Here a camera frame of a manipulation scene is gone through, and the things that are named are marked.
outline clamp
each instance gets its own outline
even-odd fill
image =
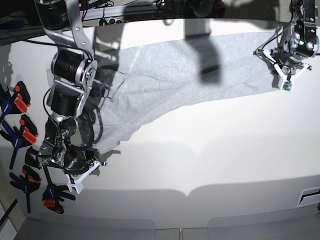
[[[76,200],[74,195],[64,191],[69,191],[68,186],[49,184],[42,195],[41,201],[44,202],[43,206],[47,207],[51,211],[56,212],[57,214],[64,214],[64,207],[60,204],[60,202],[65,201],[63,198],[72,201]]]
[[[19,122],[20,129],[16,128],[15,126],[12,129],[4,120],[2,122],[2,126],[6,132],[3,130],[0,131],[0,135],[7,141],[11,142],[12,146],[14,147],[9,167],[10,170],[12,170],[14,167],[18,149],[33,145],[37,141],[36,138],[38,136],[37,127],[27,115],[22,115]]]
[[[9,176],[13,180],[10,182],[10,184],[16,189],[22,190],[25,193],[26,208],[27,212],[30,214],[30,194],[39,189],[41,185],[41,178],[38,173],[36,173],[27,165],[23,166],[22,173],[25,175],[25,177],[23,177],[22,175],[17,177],[12,172],[10,172]]]
[[[0,123],[5,119],[6,115],[25,113],[30,106],[30,101],[30,95],[22,81],[15,85],[13,95],[10,94],[9,89],[5,91],[0,85],[0,107],[2,111]]]

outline gray fabric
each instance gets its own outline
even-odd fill
[[[272,35],[205,36],[108,52],[118,65],[98,57],[98,79],[112,84],[107,97],[91,97],[86,105],[95,115],[94,148],[104,154],[182,106],[275,90],[267,64],[253,55]],[[84,137],[85,126],[80,129]]]

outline white plastic part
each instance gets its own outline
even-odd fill
[[[68,178],[67,186],[69,188],[69,191],[72,192],[73,190],[75,190],[78,194],[80,194],[81,191],[84,189],[82,181],[94,170],[96,170],[100,165],[102,165],[100,161],[94,161],[93,166],[91,166],[88,171],[82,174],[78,179],[74,180],[74,184],[71,183],[69,175],[66,174],[65,176]]]
[[[276,60],[271,56],[271,52],[270,50],[263,50],[263,54],[271,61],[271,62],[276,62]],[[288,76],[285,75],[280,66],[278,64],[274,64],[273,65],[274,69],[276,70],[276,72],[279,74],[279,77],[280,77],[280,80],[279,80],[279,83],[278,83],[278,87],[280,89],[280,91],[287,91],[287,92],[291,92],[292,90],[292,87],[290,88],[290,90],[285,90],[284,89],[284,85],[288,82]],[[308,63],[305,63],[303,62],[303,68],[298,72],[296,73],[295,75],[292,75],[291,76],[291,79],[290,81],[293,83],[295,81],[295,79],[299,78],[308,68],[310,67],[310,65]]]

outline white table surface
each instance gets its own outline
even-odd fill
[[[184,39],[185,32],[210,31],[214,36],[274,31],[267,26],[272,24],[176,19],[171,25],[157,20],[104,28],[109,38],[106,46],[125,49]],[[94,31],[94,27],[85,28],[90,39],[93,39]],[[35,39],[50,41],[47,36]],[[6,58],[7,50],[7,46],[0,48],[1,59]],[[31,106],[27,113],[39,131],[35,148],[41,145],[45,135],[47,116],[42,99],[49,88],[46,69],[56,51],[55,47],[26,42],[17,42],[10,47],[10,85],[13,87],[23,80],[30,93]],[[205,227],[215,217],[294,208],[298,199],[289,201],[285,194],[280,202],[266,201],[263,206],[255,203],[266,198],[265,194],[259,193],[269,192],[270,197],[276,194],[277,187],[261,189],[259,183],[274,183],[275,186],[286,183],[284,189],[291,189],[298,198],[302,189],[290,184],[290,180],[308,180],[320,174],[320,57],[308,62],[313,70],[296,81],[291,93],[275,91],[184,106],[142,126],[129,141],[116,148],[121,154],[108,158],[108,166],[100,168],[99,176],[92,175],[84,181],[85,189],[76,196],[75,202],[66,200],[63,203],[65,215],[151,220],[156,228],[173,228]],[[18,124],[19,118],[10,116],[7,120]],[[3,153],[0,160],[9,174],[11,145],[0,139],[0,149]],[[13,170],[16,174],[20,174],[24,154],[23,150],[18,153]],[[54,183],[67,182],[62,171],[51,168],[50,173]],[[248,184],[255,187],[239,190]],[[317,187],[316,184],[313,178],[303,187]],[[214,189],[204,190],[206,186]],[[233,189],[239,191],[231,194]],[[252,189],[255,190],[254,199],[250,197]],[[209,195],[197,195],[199,191]],[[31,197],[32,218],[54,214],[42,206],[39,200],[42,193],[43,189]],[[22,201],[22,209],[26,210],[24,195],[18,190],[16,194],[19,202]],[[241,207],[231,206],[229,198],[240,201]],[[187,214],[198,205],[201,210]]]

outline gray cloth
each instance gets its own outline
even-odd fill
[[[86,105],[95,118],[94,148],[104,154],[182,106],[276,90],[267,64],[253,55],[272,35],[205,36],[108,52],[118,65],[98,57],[98,79],[111,86],[107,97]]]

